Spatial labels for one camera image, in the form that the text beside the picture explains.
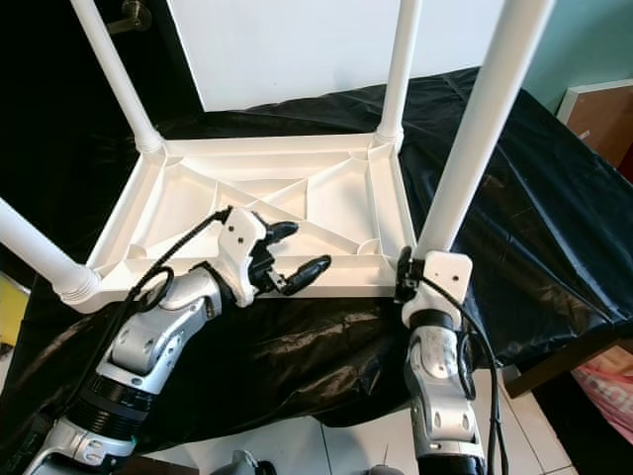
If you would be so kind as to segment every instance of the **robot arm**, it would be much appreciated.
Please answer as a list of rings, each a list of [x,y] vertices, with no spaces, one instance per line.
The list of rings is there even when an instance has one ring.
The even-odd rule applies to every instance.
[[[456,332],[461,315],[424,283],[428,279],[460,304],[472,263],[462,254],[431,251],[424,261],[405,249],[399,261],[397,298],[411,330],[405,379],[420,474],[483,475],[485,457],[477,420],[460,380]]]
[[[286,278],[273,269],[268,246],[293,234],[296,224],[267,225],[241,208],[227,211],[223,224],[217,257],[175,278],[168,269],[167,279],[140,299],[25,475],[122,468],[182,350],[206,322],[232,305],[252,304],[259,293],[292,295],[330,264],[329,256],[318,257]]]

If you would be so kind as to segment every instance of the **pink object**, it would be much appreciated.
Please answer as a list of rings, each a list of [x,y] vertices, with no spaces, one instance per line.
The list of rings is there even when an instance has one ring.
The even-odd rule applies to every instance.
[[[633,353],[613,346],[572,374],[604,418],[633,445]]]

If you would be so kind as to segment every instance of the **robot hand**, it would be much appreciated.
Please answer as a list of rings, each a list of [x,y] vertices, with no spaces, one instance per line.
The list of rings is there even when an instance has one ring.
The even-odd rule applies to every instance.
[[[138,311],[116,329],[116,336],[94,373],[83,382],[78,397],[54,422],[42,447],[31,452],[36,456],[25,474],[110,473],[121,469],[184,346],[206,322],[229,306],[247,307],[261,293],[276,290],[293,295],[313,283],[331,263],[324,255],[305,263],[290,277],[279,274],[268,246],[299,227],[291,222],[268,225],[243,208],[216,213],[188,238],[211,221],[223,224],[218,255],[174,277],[162,263],[183,240],[141,278],[135,292],[152,276],[167,274],[141,297]]]

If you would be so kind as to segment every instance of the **black cable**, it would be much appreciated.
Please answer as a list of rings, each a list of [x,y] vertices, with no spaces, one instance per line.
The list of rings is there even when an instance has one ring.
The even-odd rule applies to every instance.
[[[161,273],[167,274],[167,278],[163,282],[163,284],[158,288],[157,292],[151,300],[148,300],[150,295],[153,292],[153,289],[145,292],[140,299],[138,299],[138,308],[136,309],[138,312],[145,313],[149,312],[151,309],[156,307],[158,303],[167,296],[167,292],[171,288],[171,285],[174,282],[174,269],[163,265],[162,267],[158,267],[156,272],[154,273],[154,277],[156,275],[160,275]]]
[[[477,391],[475,390],[473,378],[467,376],[467,373],[471,368],[466,364],[466,349],[469,338],[470,334],[467,332],[461,332],[457,338],[457,375],[459,376],[459,382],[462,385],[462,389],[466,394],[466,399],[474,401],[475,398],[477,398]]]
[[[508,463],[507,463],[507,452],[505,449],[505,440],[503,439],[503,431],[501,429],[501,420],[499,413],[499,403],[498,403],[498,378],[497,378],[497,366],[495,364],[495,353],[493,352],[493,348],[491,346],[490,341],[488,340],[488,335],[482,328],[482,326],[470,315],[470,313],[462,306],[459,302],[457,302],[446,290],[437,285],[432,280],[427,279],[424,276],[421,276],[421,280],[424,284],[428,285],[430,288],[435,290],[438,294],[444,297],[450,304],[460,311],[462,316],[466,319],[466,321],[470,324],[470,326],[475,330],[475,332],[479,336],[479,342],[486,355],[486,360],[488,361],[488,365],[491,371],[491,385],[492,385],[492,393],[491,393],[491,426],[489,431],[489,440],[488,440],[488,475],[495,474],[495,448],[497,446],[497,438],[499,445],[499,453],[501,455],[501,473],[502,475],[507,475],[508,473]]]

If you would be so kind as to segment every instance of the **teal wall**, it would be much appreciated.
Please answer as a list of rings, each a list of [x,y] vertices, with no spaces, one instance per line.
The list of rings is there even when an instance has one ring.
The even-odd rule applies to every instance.
[[[558,0],[523,87],[556,112],[568,87],[631,77],[633,0]]]

